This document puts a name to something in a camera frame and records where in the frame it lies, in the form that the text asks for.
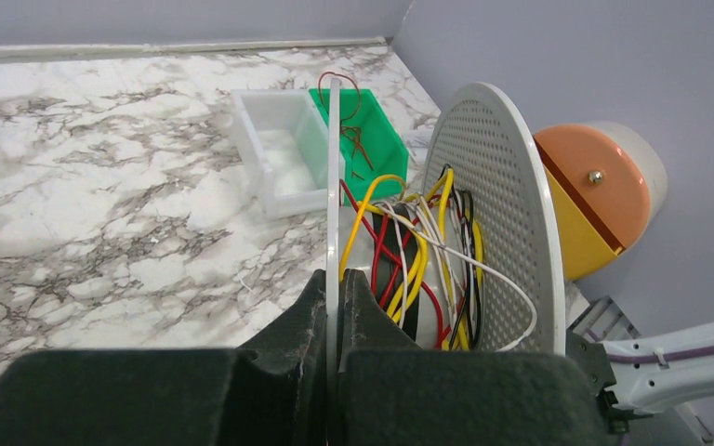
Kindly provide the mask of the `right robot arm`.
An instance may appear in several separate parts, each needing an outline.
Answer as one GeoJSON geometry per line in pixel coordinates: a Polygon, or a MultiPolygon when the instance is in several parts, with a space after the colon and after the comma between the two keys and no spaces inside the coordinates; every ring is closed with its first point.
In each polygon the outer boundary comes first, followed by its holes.
{"type": "Polygon", "coordinates": [[[609,434],[679,404],[714,397],[714,322],[652,337],[591,341],[570,329],[566,355],[588,378],[609,434]]]}

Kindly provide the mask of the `white perforated filament spool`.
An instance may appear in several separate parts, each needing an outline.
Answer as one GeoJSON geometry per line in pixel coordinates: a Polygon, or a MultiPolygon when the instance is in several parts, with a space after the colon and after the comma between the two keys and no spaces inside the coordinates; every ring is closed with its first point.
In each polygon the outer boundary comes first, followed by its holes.
{"type": "Polygon", "coordinates": [[[520,111],[484,82],[457,90],[434,127],[419,187],[396,175],[356,200],[330,178],[327,332],[337,284],[361,271],[421,348],[562,355],[561,247],[545,168],[520,111]]]}

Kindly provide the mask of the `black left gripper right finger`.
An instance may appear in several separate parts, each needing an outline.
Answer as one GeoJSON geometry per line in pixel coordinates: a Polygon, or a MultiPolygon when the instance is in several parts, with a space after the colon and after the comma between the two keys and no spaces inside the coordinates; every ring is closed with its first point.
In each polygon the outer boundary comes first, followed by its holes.
{"type": "Polygon", "coordinates": [[[586,376],[561,355],[420,348],[365,275],[340,285],[340,445],[606,445],[586,376]]]}

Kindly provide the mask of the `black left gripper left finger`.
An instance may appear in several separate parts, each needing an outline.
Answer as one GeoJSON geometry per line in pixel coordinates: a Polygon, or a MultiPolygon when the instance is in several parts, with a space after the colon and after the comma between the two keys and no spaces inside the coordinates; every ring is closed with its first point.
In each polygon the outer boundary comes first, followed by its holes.
{"type": "Polygon", "coordinates": [[[238,348],[22,355],[0,376],[0,445],[323,445],[324,284],[238,348]]]}

